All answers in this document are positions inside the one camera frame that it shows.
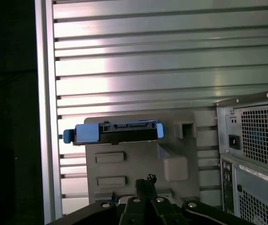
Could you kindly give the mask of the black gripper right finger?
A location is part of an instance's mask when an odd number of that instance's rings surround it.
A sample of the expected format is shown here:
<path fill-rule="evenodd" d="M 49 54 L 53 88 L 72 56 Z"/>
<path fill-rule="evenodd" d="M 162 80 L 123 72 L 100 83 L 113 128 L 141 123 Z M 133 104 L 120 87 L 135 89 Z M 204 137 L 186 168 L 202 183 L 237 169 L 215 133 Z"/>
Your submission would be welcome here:
<path fill-rule="evenodd" d="M 161 225 L 250 225 L 244 219 L 198 201 L 185 201 L 181 207 L 166 197 L 159 197 L 155 189 L 156 175 L 149 174 L 151 205 Z"/>

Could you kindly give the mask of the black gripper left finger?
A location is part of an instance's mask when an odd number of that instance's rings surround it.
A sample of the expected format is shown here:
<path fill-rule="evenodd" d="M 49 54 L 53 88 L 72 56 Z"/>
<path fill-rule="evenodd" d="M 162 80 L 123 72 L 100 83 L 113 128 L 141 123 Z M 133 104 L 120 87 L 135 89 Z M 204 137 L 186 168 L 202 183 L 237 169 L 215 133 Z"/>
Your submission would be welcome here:
<path fill-rule="evenodd" d="M 126 203 L 96 202 L 56 220 L 57 225 L 143 225 L 148 203 L 148 180 L 137 179 L 136 195 Z"/>

